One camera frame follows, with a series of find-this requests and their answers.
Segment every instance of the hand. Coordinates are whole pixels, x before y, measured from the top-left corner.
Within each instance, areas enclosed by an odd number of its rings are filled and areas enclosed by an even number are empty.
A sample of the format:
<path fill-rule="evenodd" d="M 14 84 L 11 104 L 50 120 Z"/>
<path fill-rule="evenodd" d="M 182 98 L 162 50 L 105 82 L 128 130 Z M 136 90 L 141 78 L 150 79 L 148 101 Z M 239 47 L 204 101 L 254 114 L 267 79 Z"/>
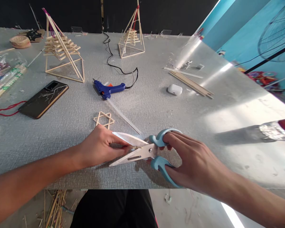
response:
<path fill-rule="evenodd" d="M 182 159 L 178 168 L 166 166 L 169 176 L 178 185 L 217 198 L 224 192 L 228 180 L 234 178 L 235 173 L 220 162 L 204 143 L 175 131 L 166 133 L 163 141 L 168 143 L 168 150 L 176 149 Z"/>
<path fill-rule="evenodd" d="M 122 148 L 112 148 L 111 143 L 124 145 Z M 79 169 L 96 166 L 127 154 L 132 149 L 127 142 L 112 134 L 103 125 L 97 125 L 90 135 L 76 146 L 76 160 Z"/>

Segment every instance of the fan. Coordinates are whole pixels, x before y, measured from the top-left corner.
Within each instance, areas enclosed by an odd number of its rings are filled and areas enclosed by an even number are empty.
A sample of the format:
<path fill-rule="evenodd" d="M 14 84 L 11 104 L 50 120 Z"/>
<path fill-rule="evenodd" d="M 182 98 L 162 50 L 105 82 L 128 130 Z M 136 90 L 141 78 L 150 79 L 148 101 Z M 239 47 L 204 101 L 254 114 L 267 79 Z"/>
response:
<path fill-rule="evenodd" d="M 258 52 L 266 59 L 283 48 L 285 48 L 285 6 L 265 28 L 258 43 Z M 285 52 L 271 61 L 285 62 Z"/>

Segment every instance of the wooden pyramid model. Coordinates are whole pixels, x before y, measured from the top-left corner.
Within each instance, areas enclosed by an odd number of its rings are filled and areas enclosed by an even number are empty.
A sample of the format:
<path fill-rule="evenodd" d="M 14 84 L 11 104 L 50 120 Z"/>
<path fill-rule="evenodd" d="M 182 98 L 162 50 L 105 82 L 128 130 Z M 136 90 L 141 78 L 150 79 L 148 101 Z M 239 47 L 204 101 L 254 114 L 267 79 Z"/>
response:
<path fill-rule="evenodd" d="M 45 63 L 45 72 L 48 74 L 52 74 L 55 76 L 59 76 L 62 78 L 70 79 L 73 81 L 78 81 L 78 82 L 85 82 L 85 73 L 84 73 L 84 68 L 83 68 L 83 59 L 80 56 L 79 49 L 80 47 L 74 44 L 74 42 L 71 41 L 71 39 L 68 39 L 63 32 L 58 28 L 56 23 L 53 21 L 51 16 L 48 14 L 48 12 L 42 8 L 43 11 L 45 12 L 45 15 L 47 17 L 47 37 L 45 41 L 45 46 L 44 46 L 44 56 L 46 56 L 46 63 Z M 78 55 L 79 59 L 73 60 L 71 55 Z M 60 66 L 54 67 L 52 69 L 48 69 L 48 57 L 49 56 L 55 56 L 58 60 L 62 61 L 65 58 L 69 59 L 69 62 L 66 64 L 62 64 Z M 82 76 L 76 67 L 75 62 L 81 60 L 82 64 Z M 65 75 L 58 75 L 56 73 L 52 73 L 50 71 L 58 69 L 60 67 L 66 66 L 68 64 L 71 64 L 73 67 L 74 72 L 76 73 L 78 79 L 74 79 L 71 77 L 67 77 Z"/>
<path fill-rule="evenodd" d="M 140 24 L 139 3 L 137 0 L 137 8 L 135 9 L 122 38 L 118 43 L 120 57 L 126 58 L 145 52 L 145 44 L 143 42 L 142 26 Z"/>

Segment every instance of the scissor blade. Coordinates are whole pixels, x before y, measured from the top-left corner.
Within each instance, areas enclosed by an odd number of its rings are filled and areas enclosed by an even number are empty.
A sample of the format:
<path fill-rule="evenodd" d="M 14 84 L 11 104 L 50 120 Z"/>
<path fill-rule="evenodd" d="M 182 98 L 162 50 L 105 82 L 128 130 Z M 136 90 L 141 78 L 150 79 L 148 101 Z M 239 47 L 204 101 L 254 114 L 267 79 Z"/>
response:
<path fill-rule="evenodd" d="M 149 143 L 136 138 L 135 136 L 129 135 L 127 133 L 122 133 L 122 132 L 112 132 L 114 135 L 116 135 L 117 137 L 121 138 L 122 140 L 126 141 L 127 143 L 129 143 L 132 146 L 145 146 L 148 145 Z"/>
<path fill-rule="evenodd" d="M 115 166 L 115 165 L 120 165 L 120 164 L 124 164 L 127 162 L 131 162 L 131 160 L 128 160 L 128 158 L 134 156 L 139 150 L 141 150 L 141 149 L 139 148 L 139 149 L 132 151 L 131 153 L 129 153 L 129 154 L 123 156 L 122 158 L 118 159 L 117 161 L 113 162 L 109 166 Z"/>
<path fill-rule="evenodd" d="M 120 164 L 124 164 L 128 162 L 133 162 L 133 161 L 137 161 L 137 160 L 148 158 L 148 157 L 155 158 L 156 154 L 157 154 L 157 146 L 155 144 L 149 144 L 149 145 L 143 146 L 142 148 L 138 148 L 134 150 L 133 152 L 122 157 L 121 159 L 118 159 L 117 161 L 113 162 L 109 166 L 115 166 L 115 165 L 120 165 Z"/>

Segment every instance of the black metal pole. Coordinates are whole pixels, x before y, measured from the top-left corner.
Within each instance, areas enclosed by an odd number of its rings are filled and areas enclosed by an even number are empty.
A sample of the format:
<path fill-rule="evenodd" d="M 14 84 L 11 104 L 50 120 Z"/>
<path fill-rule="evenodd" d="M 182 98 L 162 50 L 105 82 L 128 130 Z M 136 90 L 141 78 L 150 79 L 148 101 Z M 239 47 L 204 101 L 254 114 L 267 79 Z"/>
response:
<path fill-rule="evenodd" d="M 259 64 L 256 64 L 255 66 L 253 66 L 252 68 L 250 68 L 249 70 L 246 70 L 244 72 L 244 74 L 247 74 L 251 71 L 253 71 L 254 69 L 262 66 L 263 64 L 269 62 L 270 60 L 274 59 L 275 57 L 279 56 L 280 54 L 285 52 L 285 48 L 283 48 L 282 50 L 278 51 L 277 53 L 273 54 L 272 56 L 268 57 L 267 59 L 265 59 L 264 61 L 260 62 Z"/>

